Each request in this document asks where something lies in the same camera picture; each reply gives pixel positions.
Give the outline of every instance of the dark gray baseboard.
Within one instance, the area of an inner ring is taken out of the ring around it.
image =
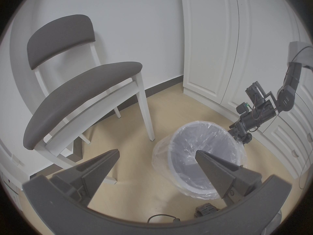
[[[149,89],[146,89],[146,97],[152,96],[152,95],[154,95],[154,94],[156,94],[162,90],[165,90],[165,89],[167,89],[167,88],[169,88],[175,84],[182,82],[183,77],[184,76],[179,76],[179,77],[173,78],[171,80],[168,80],[164,83],[153,86]],[[122,104],[120,104],[117,108],[119,109],[119,111],[121,111],[121,110],[123,110],[123,109],[137,103],[137,102],[138,102],[137,97],[136,97],[136,95],[134,95],[134,96],[130,97],[128,100],[126,100],[125,102],[123,102]],[[107,115],[105,115],[103,118],[101,118],[99,121],[97,121],[96,123],[99,123],[100,121],[102,121],[102,120],[104,120],[104,119],[106,119],[109,116],[114,115],[114,114],[115,114],[115,112],[114,112],[114,110],[112,110]],[[73,154],[69,155],[68,158],[74,162],[77,162],[77,161],[83,159],[82,140],[80,138],[75,139]],[[62,168],[57,166],[56,164],[52,164],[52,165],[48,166],[47,168],[31,175],[30,178],[33,178],[34,176],[39,175],[39,174],[42,174],[44,176],[48,176],[48,175],[55,173],[61,169]]]
[[[156,93],[158,93],[158,92],[160,92],[162,90],[165,90],[165,89],[167,89],[167,88],[169,88],[169,87],[171,87],[171,86],[173,86],[175,84],[178,84],[178,83],[182,82],[183,78],[184,78],[183,75],[182,76],[178,76],[178,77],[175,77],[175,78],[173,78],[171,80],[163,82],[161,84],[155,85],[155,86],[153,86],[153,87],[151,87],[149,89],[146,89],[145,90],[146,91],[146,97],[150,97],[150,96],[152,96],[152,95],[154,95],[154,94],[156,94]],[[123,110],[123,109],[125,109],[125,108],[127,108],[127,107],[129,107],[129,106],[131,106],[133,104],[135,104],[135,103],[138,103],[136,95],[130,97],[129,99],[127,99],[126,101],[121,103],[117,108],[118,108],[119,111],[121,111],[121,110]],[[115,112],[114,112],[114,110],[112,110],[107,115],[105,115],[103,118],[98,120],[96,123],[99,123],[102,120],[104,120],[104,119],[106,119],[109,116],[112,116],[114,114],[115,114]]]

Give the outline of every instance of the white trash can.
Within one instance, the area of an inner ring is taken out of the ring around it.
[[[152,165],[185,195],[200,199],[219,198],[195,160],[197,150],[247,167],[243,144],[235,141],[219,125],[201,121],[188,123],[159,141],[153,149]]]

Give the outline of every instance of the beige floor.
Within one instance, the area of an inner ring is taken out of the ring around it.
[[[111,149],[119,149],[120,159],[109,176],[118,180],[115,185],[102,184],[89,204],[89,208],[121,219],[146,222],[154,214],[166,213],[181,220],[193,219],[195,207],[210,202],[217,208],[225,206],[224,201],[199,200],[181,194],[170,182],[158,175],[151,165],[154,145],[172,134],[182,125],[196,121],[210,121],[228,129],[231,122],[186,96],[182,84],[172,86],[148,98],[150,114],[156,139],[148,138],[139,105],[134,104],[89,128],[85,135],[91,144],[83,144],[86,161]],[[294,180],[280,161],[261,143],[253,139],[245,145],[248,168],[262,174],[263,180],[276,174],[292,183],[292,191],[282,207],[283,219],[294,208],[302,190],[299,180]],[[306,174],[301,178],[304,184]],[[20,195],[23,212],[28,220],[43,234],[51,231],[41,222],[27,201]],[[156,217],[153,222],[171,222],[171,218]]]

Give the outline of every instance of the chair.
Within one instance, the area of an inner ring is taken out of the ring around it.
[[[75,166],[76,163],[61,155],[61,152],[112,109],[120,117],[117,106],[135,94],[148,136],[150,140],[154,140],[141,75],[142,64],[120,62],[101,65],[93,44],[94,41],[95,35],[91,20],[85,15],[71,15],[44,25],[32,35],[27,44],[30,68],[35,70],[43,91],[46,86],[38,66],[59,53],[89,43],[98,65],[65,82],[50,94],[46,90],[45,100],[30,119],[24,133],[23,145],[26,149],[35,149],[45,158],[64,169]],[[128,78],[132,78],[130,83],[114,92],[109,90],[112,86]],[[107,92],[105,97],[89,106],[72,120],[66,121],[66,124],[45,143],[44,137],[66,116],[89,99],[103,92]],[[106,178],[106,182],[115,183],[116,180]]]

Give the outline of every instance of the white cabinet door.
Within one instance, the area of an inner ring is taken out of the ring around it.
[[[221,103],[238,42],[237,0],[182,0],[185,27],[183,86]]]
[[[313,115],[307,105],[296,94],[295,105],[288,112],[281,112],[279,116],[295,131],[305,150],[302,150],[302,155],[305,159],[308,158],[313,149]],[[310,155],[310,162],[313,163],[313,154]]]
[[[300,176],[307,155],[303,154],[305,153],[305,147],[292,128],[280,116],[277,116],[264,131],[264,135],[282,152],[284,158],[278,159],[291,174],[292,171],[295,171]],[[309,168],[310,164],[310,161],[306,163],[303,172]]]
[[[300,41],[312,44],[312,41],[307,34],[303,23],[296,16]],[[303,99],[306,105],[309,107],[311,113],[313,113],[313,72],[309,69],[302,68],[299,85],[296,93]]]
[[[276,95],[287,71],[288,45],[299,40],[294,13],[285,0],[238,0],[239,39],[232,75],[221,105],[236,112],[242,102],[252,106],[245,90],[258,81]],[[266,122],[264,131],[273,121]]]

